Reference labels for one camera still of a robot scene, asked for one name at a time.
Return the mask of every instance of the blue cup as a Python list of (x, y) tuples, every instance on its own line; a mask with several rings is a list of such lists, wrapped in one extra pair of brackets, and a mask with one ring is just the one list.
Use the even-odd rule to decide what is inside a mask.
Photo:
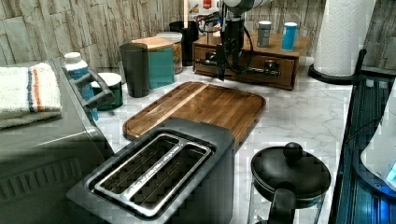
[(282, 49), (293, 50), (294, 42), (297, 36), (297, 23), (286, 22), (283, 30)]

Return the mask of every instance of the wooden cutting board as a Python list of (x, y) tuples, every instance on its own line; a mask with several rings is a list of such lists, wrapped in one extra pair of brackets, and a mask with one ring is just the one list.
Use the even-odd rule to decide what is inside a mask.
[(123, 131), (135, 139), (167, 118), (189, 119), (230, 129), (240, 146), (265, 106), (260, 95), (201, 82), (187, 82), (126, 120)]

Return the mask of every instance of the toaster slot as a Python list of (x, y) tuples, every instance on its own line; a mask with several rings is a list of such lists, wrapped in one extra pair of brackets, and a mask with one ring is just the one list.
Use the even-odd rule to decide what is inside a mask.
[(131, 202), (154, 209), (162, 203), (166, 196), (179, 187), (190, 173), (194, 165), (205, 155), (204, 151), (194, 145), (186, 145), (175, 157), (148, 181), (134, 196)]
[(176, 138), (160, 135), (140, 153), (137, 153), (107, 176), (100, 183), (100, 187), (112, 193), (121, 194), (178, 142)]

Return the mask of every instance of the black kettle lid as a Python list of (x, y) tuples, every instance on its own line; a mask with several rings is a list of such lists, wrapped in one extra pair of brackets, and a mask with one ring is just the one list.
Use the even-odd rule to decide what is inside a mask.
[(292, 142), (256, 153), (251, 161), (251, 171), (255, 181), (267, 193), (273, 194), (276, 189), (286, 187), (297, 199), (316, 198), (331, 184), (326, 165)]

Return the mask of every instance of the striped towel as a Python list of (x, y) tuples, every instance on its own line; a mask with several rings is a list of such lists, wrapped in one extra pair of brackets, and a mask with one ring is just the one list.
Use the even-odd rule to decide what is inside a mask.
[(61, 94), (51, 67), (0, 67), (0, 129), (61, 113)]

